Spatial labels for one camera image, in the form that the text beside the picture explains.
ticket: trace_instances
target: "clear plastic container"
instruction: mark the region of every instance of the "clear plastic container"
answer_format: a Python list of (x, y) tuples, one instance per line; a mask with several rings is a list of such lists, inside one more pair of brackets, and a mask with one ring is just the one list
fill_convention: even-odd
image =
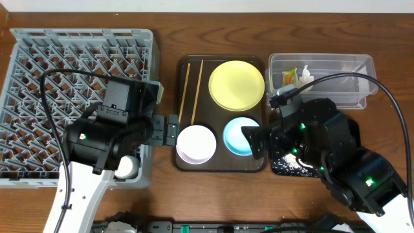
[[(358, 72), (376, 79), (373, 58), (363, 54), (272, 54), (269, 57), (269, 87), (267, 96), (276, 94), (283, 81), (283, 71), (298, 68), (298, 77), (308, 65), (315, 79), (340, 72)], [(340, 109), (364, 109), (366, 96), (375, 94), (378, 87), (363, 78), (343, 77), (318, 83), (310, 91), (302, 92), (303, 101), (330, 98)]]

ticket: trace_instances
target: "yellow plate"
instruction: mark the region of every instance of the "yellow plate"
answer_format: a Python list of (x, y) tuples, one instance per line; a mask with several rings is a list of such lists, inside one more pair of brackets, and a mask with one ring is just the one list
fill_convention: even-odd
[(231, 111), (251, 109), (265, 92), (261, 73), (244, 61), (228, 61), (219, 65), (208, 80), (213, 100)]

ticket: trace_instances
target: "green led light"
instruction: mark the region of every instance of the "green led light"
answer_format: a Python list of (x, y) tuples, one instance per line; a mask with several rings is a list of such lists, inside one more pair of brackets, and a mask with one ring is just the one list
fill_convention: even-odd
[(80, 140), (86, 140), (86, 134), (85, 134), (85, 133), (81, 133), (81, 134), (79, 135), (79, 139), (80, 139)]
[(374, 181), (372, 180), (372, 178), (368, 178), (368, 180), (365, 182), (368, 187), (371, 187), (374, 184)]

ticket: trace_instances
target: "white bowl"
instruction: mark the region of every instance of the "white bowl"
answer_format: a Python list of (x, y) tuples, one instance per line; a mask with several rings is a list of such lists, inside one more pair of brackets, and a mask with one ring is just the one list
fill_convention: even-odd
[(214, 134), (204, 126), (189, 126), (177, 138), (176, 150), (189, 164), (202, 164), (211, 159), (217, 147)]

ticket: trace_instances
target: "gray plastic dish rack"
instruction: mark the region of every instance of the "gray plastic dish rack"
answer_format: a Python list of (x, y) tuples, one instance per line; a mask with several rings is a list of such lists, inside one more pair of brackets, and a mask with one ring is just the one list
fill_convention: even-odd
[[(40, 101), (39, 76), (47, 69), (78, 69), (100, 74), (158, 80), (160, 52), (146, 29), (12, 28), (14, 45), (0, 96), (0, 188), (57, 186), (58, 147)], [(103, 101), (106, 82), (80, 74), (46, 80), (48, 104), (61, 136), (94, 102)], [(141, 145), (135, 179), (110, 188), (145, 188), (151, 180), (153, 148)]]

